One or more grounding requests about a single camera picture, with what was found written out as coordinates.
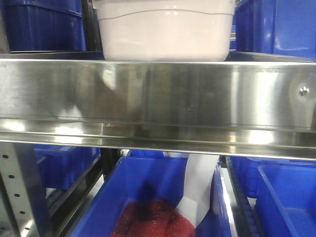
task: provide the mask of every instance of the blue storage crate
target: blue storage crate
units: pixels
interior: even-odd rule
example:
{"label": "blue storage crate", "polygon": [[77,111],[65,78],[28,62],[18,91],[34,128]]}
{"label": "blue storage crate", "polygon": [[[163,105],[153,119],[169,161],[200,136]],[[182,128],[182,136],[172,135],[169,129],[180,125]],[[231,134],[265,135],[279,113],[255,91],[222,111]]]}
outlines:
{"label": "blue storage crate", "polygon": [[230,157],[233,169],[240,180],[241,187],[250,198],[257,197],[257,187],[259,179],[260,165],[315,167],[315,161],[300,161],[291,159],[274,158],[250,158],[250,157]]}
{"label": "blue storage crate", "polygon": [[265,236],[316,235],[316,169],[260,166],[255,210]]}
{"label": "blue storage crate", "polygon": [[316,57],[315,0],[243,0],[236,7],[237,50]]}
{"label": "blue storage crate", "polygon": [[[110,236],[129,201],[160,198],[176,207],[183,195],[185,158],[122,158],[94,198],[71,237]],[[227,210],[218,167],[211,198],[212,209],[197,227],[197,237],[230,237]]]}
{"label": "blue storage crate", "polygon": [[80,0],[3,0],[11,51],[85,50]]}
{"label": "blue storage crate", "polygon": [[46,155],[46,187],[67,190],[100,154],[99,148],[34,145],[35,154]]}
{"label": "blue storage crate", "polygon": [[164,157],[163,152],[154,150],[130,150],[129,155],[131,157]]}
{"label": "blue storage crate", "polygon": [[[236,19],[233,18],[233,25],[232,25],[232,33],[236,33]],[[231,44],[229,49],[236,49],[236,40],[231,39]]]}

